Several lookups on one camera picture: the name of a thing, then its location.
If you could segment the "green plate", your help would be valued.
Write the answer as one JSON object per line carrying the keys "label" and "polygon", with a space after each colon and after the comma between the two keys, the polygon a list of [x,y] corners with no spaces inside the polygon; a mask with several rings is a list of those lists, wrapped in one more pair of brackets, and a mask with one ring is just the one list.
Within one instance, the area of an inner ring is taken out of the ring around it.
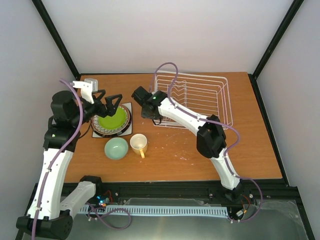
{"label": "green plate", "polygon": [[118,107],[113,116],[98,117],[98,123],[105,129],[113,130],[121,127],[127,118],[127,112],[123,107]]}

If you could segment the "yellow mug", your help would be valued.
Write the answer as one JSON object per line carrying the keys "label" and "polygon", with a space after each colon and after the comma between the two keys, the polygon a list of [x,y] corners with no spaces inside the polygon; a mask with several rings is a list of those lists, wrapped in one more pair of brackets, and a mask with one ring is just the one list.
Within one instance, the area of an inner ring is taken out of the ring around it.
{"label": "yellow mug", "polygon": [[148,140],[145,135],[140,133],[134,134],[130,138],[129,144],[135,154],[141,156],[142,159],[145,158],[148,149]]}

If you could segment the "mint green bowl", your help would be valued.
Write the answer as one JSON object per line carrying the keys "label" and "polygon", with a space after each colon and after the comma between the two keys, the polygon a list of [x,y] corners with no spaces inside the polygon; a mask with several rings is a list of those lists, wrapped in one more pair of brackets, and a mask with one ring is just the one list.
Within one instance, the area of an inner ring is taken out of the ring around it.
{"label": "mint green bowl", "polygon": [[129,150],[127,141],[121,137],[110,139],[104,146],[105,155],[111,160],[123,159]]}

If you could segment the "white wire dish rack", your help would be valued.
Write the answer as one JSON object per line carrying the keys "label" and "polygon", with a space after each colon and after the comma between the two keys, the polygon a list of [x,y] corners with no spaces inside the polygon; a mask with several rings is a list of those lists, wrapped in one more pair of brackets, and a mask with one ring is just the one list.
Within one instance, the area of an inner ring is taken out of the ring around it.
{"label": "white wire dish rack", "polygon": [[[152,93],[162,91],[167,93],[175,72],[160,70],[155,75]],[[233,126],[233,114],[229,93],[228,79],[223,76],[179,73],[171,90],[174,101],[201,115],[216,115],[220,122]],[[159,127],[184,129],[176,121],[164,117],[162,122],[155,120]]]}

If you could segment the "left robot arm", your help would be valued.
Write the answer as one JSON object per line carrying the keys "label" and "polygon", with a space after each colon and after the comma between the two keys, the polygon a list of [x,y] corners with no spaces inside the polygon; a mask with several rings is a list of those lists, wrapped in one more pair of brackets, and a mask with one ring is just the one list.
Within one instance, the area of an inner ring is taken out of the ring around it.
{"label": "left robot arm", "polygon": [[63,90],[52,97],[53,115],[44,135],[43,166],[34,199],[25,216],[16,221],[18,230],[35,237],[65,240],[72,229],[73,219],[88,202],[103,198],[102,179],[85,175],[77,187],[61,200],[64,180],[69,163],[80,138],[80,128],[94,116],[113,116],[123,98],[121,94],[105,97],[105,90],[89,98],[77,92]]}

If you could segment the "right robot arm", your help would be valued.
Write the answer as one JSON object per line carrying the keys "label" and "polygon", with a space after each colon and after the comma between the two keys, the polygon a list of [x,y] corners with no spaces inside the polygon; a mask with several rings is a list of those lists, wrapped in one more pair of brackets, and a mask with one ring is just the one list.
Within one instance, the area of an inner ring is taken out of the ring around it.
{"label": "right robot arm", "polygon": [[223,127],[233,131],[234,128],[221,123],[214,114],[208,117],[190,110],[160,90],[151,93],[139,86],[131,97],[141,106],[142,118],[152,121],[169,118],[191,131],[196,136],[197,151],[215,167],[224,197],[232,203],[240,200],[244,187],[229,157],[231,147],[227,147]]}

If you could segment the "small circuit board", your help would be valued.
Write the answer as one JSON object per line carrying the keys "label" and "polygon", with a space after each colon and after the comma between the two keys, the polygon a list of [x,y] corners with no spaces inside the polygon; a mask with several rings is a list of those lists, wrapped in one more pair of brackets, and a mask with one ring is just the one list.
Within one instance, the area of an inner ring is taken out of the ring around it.
{"label": "small circuit board", "polygon": [[114,202],[112,192],[110,190],[107,190],[102,195],[98,195],[96,198],[100,207],[106,207],[107,205],[111,205]]}

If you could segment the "metal base sheet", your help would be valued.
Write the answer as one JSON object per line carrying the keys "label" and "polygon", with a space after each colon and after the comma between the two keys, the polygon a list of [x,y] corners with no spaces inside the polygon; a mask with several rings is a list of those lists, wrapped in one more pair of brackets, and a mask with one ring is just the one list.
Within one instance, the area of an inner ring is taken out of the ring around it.
{"label": "metal base sheet", "polygon": [[[214,207],[188,199],[132,198],[116,206]],[[70,240],[312,240],[314,234],[293,200],[252,203],[242,221],[208,216],[88,216],[86,211],[73,218]]]}

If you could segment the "left black frame post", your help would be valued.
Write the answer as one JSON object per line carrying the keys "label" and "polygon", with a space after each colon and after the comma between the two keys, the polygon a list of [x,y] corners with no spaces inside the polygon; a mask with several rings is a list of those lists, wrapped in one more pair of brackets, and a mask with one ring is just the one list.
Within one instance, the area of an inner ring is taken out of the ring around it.
{"label": "left black frame post", "polygon": [[72,60],[54,22],[52,21],[44,3],[42,0],[32,0],[34,7],[36,8],[39,16],[41,17],[44,25],[46,26],[48,32],[50,33],[53,41],[55,42],[58,50],[60,51],[65,63],[67,64],[69,70],[71,71],[73,77],[78,80],[80,78],[80,73]]}

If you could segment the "black frame post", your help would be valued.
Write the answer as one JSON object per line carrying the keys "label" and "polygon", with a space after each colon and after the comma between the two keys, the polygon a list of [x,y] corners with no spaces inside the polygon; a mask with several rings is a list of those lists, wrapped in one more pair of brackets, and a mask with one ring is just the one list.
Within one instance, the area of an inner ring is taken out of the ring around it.
{"label": "black frame post", "polygon": [[291,24],[292,20],[294,19],[295,15],[297,14],[298,10],[302,6],[304,0],[293,0],[289,9],[287,10],[286,14],[284,15],[280,25],[278,26],[275,34],[273,35],[270,43],[268,44],[265,52],[263,53],[260,61],[258,62],[252,77],[256,81],[260,76],[261,72],[263,71],[264,67],[266,66],[268,60],[270,59],[271,55],[273,54],[274,50],[276,49],[277,45],[279,44],[280,40],[284,36],[285,32],[287,31],[289,25]]}
{"label": "black frame post", "polygon": [[73,77],[78,80],[80,78],[80,73],[72,60],[54,22],[52,21],[44,3],[42,0],[32,0],[34,7],[36,8],[39,16],[41,17],[44,25],[46,26],[48,32],[50,33],[53,41],[55,42],[58,50],[60,51],[65,63],[67,64],[69,70],[71,71]]}

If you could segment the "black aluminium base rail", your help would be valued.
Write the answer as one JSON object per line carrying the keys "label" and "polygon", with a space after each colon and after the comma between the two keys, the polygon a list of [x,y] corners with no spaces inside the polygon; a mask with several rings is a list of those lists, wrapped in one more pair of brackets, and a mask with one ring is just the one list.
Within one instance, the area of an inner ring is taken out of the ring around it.
{"label": "black aluminium base rail", "polygon": [[[258,179],[263,201],[290,200],[301,204],[297,187],[289,186],[283,179]],[[218,180],[212,181],[164,181],[164,182],[103,182],[97,187],[97,196],[112,197],[114,203],[124,204],[131,198],[194,199],[211,205],[235,207],[241,204],[240,197],[231,201],[225,197]]]}

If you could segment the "right black frame post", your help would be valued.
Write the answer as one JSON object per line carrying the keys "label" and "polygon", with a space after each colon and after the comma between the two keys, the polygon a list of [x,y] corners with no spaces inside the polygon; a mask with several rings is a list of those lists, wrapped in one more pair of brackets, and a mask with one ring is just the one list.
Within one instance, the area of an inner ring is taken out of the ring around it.
{"label": "right black frame post", "polygon": [[285,32],[287,31],[289,25],[291,24],[292,20],[294,19],[295,15],[297,14],[298,10],[302,6],[304,0],[293,0],[289,9],[287,10],[286,14],[284,15],[280,25],[278,26],[275,34],[273,35],[270,43],[268,44],[265,52],[263,53],[260,61],[258,62],[252,77],[256,81],[260,76],[261,72],[263,71],[264,67],[266,66],[268,60],[270,59],[271,55],[273,54],[274,50],[276,49],[277,45],[279,44],[280,40],[284,36]]}

